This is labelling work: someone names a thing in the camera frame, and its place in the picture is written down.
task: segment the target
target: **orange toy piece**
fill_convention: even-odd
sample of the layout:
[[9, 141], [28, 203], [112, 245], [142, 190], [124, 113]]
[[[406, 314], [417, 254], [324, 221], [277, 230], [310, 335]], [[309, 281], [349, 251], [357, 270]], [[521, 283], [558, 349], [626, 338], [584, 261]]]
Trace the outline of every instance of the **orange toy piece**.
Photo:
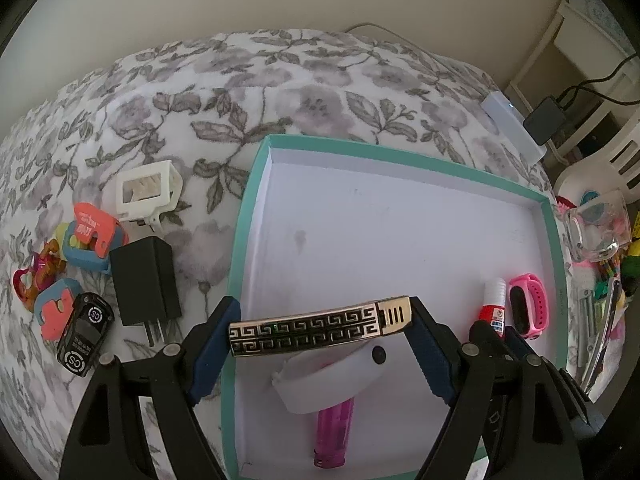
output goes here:
[[122, 229], [124, 233], [123, 245], [129, 242], [126, 232], [113, 216], [98, 209], [95, 205], [88, 202], [78, 202], [74, 206], [76, 215], [76, 229], [74, 235], [76, 238], [87, 245], [92, 244], [92, 238], [96, 235], [95, 254], [99, 258], [105, 258], [113, 237], [116, 234], [116, 227]]
[[59, 250], [58, 242], [50, 240], [40, 253], [33, 253], [27, 269], [14, 272], [14, 291], [29, 312], [33, 312], [38, 294], [52, 285], [56, 281], [56, 274], [66, 268], [66, 262], [57, 256]]
[[56, 274], [66, 269], [66, 261], [56, 256], [59, 251], [60, 246], [56, 240], [44, 244], [40, 251], [40, 259], [44, 261], [44, 266], [36, 270], [33, 280], [38, 290], [47, 288], [55, 280]]

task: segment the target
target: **glue bottle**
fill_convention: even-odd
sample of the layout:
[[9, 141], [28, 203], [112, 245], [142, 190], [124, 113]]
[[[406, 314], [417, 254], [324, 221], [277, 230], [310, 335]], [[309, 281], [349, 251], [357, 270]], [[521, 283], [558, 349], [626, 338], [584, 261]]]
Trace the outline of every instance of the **glue bottle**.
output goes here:
[[507, 284], [502, 278], [488, 280], [484, 284], [484, 301], [478, 319], [484, 319], [504, 337], [504, 306], [507, 299]]

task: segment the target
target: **blue gripper pad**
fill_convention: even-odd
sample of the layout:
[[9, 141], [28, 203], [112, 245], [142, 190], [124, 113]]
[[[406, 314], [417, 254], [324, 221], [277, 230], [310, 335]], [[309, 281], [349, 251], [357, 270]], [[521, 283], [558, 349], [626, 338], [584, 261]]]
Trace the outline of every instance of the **blue gripper pad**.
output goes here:
[[[404, 329], [404, 335], [414, 351], [415, 359], [418, 361], [432, 393], [451, 406], [458, 394], [454, 386], [456, 379], [454, 374], [457, 370], [438, 344], [436, 337], [428, 329], [422, 316], [418, 314], [413, 300], [414, 298], [412, 298], [412, 322]], [[439, 330], [440, 326], [431, 319], [431, 316], [429, 318], [434, 330]]]
[[240, 321], [240, 303], [234, 298], [226, 296], [220, 301], [205, 324], [191, 329], [190, 335], [193, 333], [195, 337], [202, 334], [202, 332], [198, 334], [197, 329], [202, 331], [212, 329], [202, 345], [202, 350], [193, 361], [191, 386], [187, 391], [192, 406], [195, 406], [202, 397], [208, 396], [213, 391], [213, 386], [216, 384], [229, 353], [228, 326], [229, 323], [235, 321]]

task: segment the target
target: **black toy car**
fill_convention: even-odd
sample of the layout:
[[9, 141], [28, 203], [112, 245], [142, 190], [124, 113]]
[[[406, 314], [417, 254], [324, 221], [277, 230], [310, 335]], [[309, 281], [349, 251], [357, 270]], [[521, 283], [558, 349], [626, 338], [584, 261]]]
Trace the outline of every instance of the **black toy car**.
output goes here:
[[84, 377], [113, 322], [111, 305], [94, 292], [78, 294], [74, 310], [58, 343], [58, 361], [71, 373]]

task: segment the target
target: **greek key pattern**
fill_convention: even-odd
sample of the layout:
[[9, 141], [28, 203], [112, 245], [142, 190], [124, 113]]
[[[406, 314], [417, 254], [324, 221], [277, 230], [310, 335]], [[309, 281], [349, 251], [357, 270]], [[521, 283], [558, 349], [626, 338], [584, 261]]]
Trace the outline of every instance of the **greek key pattern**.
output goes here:
[[235, 357], [299, 352], [382, 335], [375, 303], [229, 325]]

